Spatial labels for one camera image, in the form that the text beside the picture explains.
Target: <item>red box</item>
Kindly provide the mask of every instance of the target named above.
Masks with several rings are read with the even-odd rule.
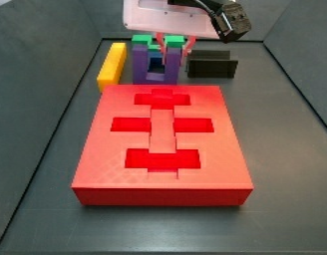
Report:
[[[243,204],[253,182],[219,87],[106,87],[72,188],[86,205]]]

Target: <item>purple piece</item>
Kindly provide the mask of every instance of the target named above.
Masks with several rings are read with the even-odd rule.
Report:
[[[167,48],[164,74],[150,73],[147,45],[134,45],[134,84],[175,85],[178,83],[181,48]]]

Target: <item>green block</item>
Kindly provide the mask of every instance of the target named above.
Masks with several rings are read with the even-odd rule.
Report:
[[[135,35],[132,38],[132,45],[134,44],[150,45],[152,43],[152,40],[154,40],[152,35]]]
[[[164,36],[164,43],[167,47],[182,48],[185,45],[183,36]]]
[[[159,44],[150,44],[148,50],[151,52],[158,52],[160,50],[160,45]]]

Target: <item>gray table surface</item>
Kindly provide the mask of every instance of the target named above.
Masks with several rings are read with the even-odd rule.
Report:
[[[327,251],[327,129],[261,43],[230,49],[239,65],[218,84],[255,190],[241,207],[83,207],[70,188],[100,98],[106,41],[75,94],[0,252]],[[122,83],[132,82],[131,56]]]

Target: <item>plastic block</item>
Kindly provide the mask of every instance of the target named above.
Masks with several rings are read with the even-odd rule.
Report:
[[[160,52],[150,52],[147,45],[134,45],[134,84],[139,85],[175,85],[181,67],[181,48],[168,48],[164,67],[155,65],[152,58],[163,57]]]
[[[135,35],[132,38],[132,44],[151,45],[154,41],[152,35]]]
[[[158,52],[160,50],[160,45],[159,44],[150,44],[148,45],[148,50],[151,52]]]
[[[194,50],[187,56],[190,78],[234,78],[237,60],[230,60],[230,51]]]
[[[124,69],[127,59],[127,44],[114,43],[103,69],[98,76],[100,92],[104,91],[107,85],[116,85]]]
[[[164,43],[167,47],[182,48],[185,45],[183,36],[164,36]]]
[[[241,205],[253,182],[219,87],[108,86],[72,188],[84,205]]]

